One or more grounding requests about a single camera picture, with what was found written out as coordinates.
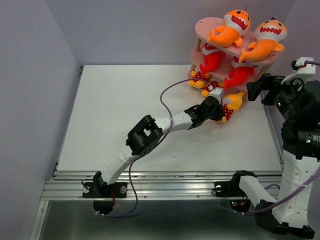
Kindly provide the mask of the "yellow plush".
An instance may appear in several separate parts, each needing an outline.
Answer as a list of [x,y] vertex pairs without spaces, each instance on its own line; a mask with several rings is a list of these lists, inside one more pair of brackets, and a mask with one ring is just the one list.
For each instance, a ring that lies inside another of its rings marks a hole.
[[243,97],[245,93],[243,91],[239,91],[237,93],[229,93],[225,94],[222,97],[222,111],[223,116],[219,123],[227,123],[234,112],[238,111],[243,104]]
[[209,83],[208,86],[206,86],[206,87],[204,88],[204,90],[201,91],[201,94],[202,94],[202,96],[204,96],[204,97],[208,97],[208,96],[209,96],[209,93],[211,93],[214,89],[216,89],[216,88],[223,88],[224,85],[225,85],[224,82],[218,82],[218,81],[213,80],[213,81],[211,81],[211,82]]
[[208,86],[209,79],[211,77],[210,73],[205,73],[202,75],[200,71],[192,70],[190,72],[191,80],[188,81],[188,84],[191,87],[202,89]]

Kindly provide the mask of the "red shark plush front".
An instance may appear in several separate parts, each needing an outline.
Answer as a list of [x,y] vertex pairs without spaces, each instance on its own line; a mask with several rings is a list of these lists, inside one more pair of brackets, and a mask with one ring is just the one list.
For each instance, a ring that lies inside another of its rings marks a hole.
[[253,65],[246,61],[240,61],[238,57],[234,56],[231,60],[233,70],[228,74],[229,78],[224,78],[223,87],[227,90],[229,87],[237,87],[244,84],[249,76],[255,74],[257,65]]

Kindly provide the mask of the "red shark plush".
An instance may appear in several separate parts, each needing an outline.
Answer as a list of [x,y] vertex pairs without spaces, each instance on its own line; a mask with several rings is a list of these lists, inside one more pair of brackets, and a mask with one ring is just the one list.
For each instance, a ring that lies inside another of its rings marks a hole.
[[240,61],[238,57],[234,56],[231,60],[233,70],[228,74],[229,78],[224,78],[223,87],[227,90],[229,87],[237,87],[244,84],[249,76],[255,74],[257,65],[253,65],[246,61]]
[[205,76],[207,73],[214,72],[220,67],[221,60],[226,57],[226,53],[208,43],[205,43],[201,50],[204,54],[204,64],[199,65],[199,70],[201,74]]

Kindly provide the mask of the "orange shark plush back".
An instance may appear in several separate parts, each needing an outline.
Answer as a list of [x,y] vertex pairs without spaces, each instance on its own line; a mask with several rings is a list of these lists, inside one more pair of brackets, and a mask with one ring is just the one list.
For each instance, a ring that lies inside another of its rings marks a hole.
[[242,49],[238,62],[258,62],[268,57],[272,52],[285,50],[282,41],[288,36],[286,26],[274,16],[262,22],[254,31],[256,41],[249,44],[247,51]]

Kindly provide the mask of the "orange shark plush facing camera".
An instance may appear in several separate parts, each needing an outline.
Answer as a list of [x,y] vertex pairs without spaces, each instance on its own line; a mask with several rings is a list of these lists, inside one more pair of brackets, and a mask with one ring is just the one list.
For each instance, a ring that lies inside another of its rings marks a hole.
[[239,48],[243,45],[243,36],[249,32],[251,23],[247,7],[227,12],[223,17],[223,25],[213,28],[207,41],[223,48],[233,44]]

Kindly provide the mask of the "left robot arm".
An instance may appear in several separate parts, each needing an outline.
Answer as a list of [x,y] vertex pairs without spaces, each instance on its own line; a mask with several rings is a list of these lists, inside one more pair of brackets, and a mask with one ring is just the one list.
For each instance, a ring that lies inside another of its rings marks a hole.
[[144,116],[127,134],[125,147],[118,159],[111,161],[104,170],[96,172],[92,179],[81,182],[82,197],[125,198],[127,193],[122,190],[128,184],[118,182],[118,179],[132,163],[150,154],[169,133],[195,129],[204,121],[220,121],[224,116],[224,105],[213,96],[172,117]]

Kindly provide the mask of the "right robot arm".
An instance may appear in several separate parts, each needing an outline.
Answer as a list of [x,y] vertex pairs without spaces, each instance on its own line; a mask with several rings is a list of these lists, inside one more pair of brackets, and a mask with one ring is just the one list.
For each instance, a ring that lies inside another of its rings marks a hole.
[[252,172],[239,170],[230,182],[231,192],[245,194],[252,205],[256,224],[273,234],[292,234],[312,239],[308,205],[313,181],[320,175],[320,83],[265,73],[247,85],[253,101],[262,91],[263,105],[275,106],[284,118],[283,172],[278,197],[272,197]]

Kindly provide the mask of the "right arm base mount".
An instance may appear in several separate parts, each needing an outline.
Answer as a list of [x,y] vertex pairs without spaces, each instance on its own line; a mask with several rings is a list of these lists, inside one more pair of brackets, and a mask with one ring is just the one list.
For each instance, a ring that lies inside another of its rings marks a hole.
[[216,181],[213,183],[212,194],[218,198],[228,198],[230,208],[238,213],[250,215],[249,211],[252,208],[252,202],[247,194],[234,185],[232,181]]

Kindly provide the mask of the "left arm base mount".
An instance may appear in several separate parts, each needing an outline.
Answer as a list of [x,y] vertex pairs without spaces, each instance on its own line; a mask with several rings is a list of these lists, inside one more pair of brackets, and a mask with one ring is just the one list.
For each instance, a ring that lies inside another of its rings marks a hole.
[[102,192],[99,192],[92,181],[81,182],[83,186],[82,197],[93,200],[93,209],[97,214],[103,217],[110,214],[115,207],[116,199],[125,199],[127,197],[127,182],[116,182],[107,185]]

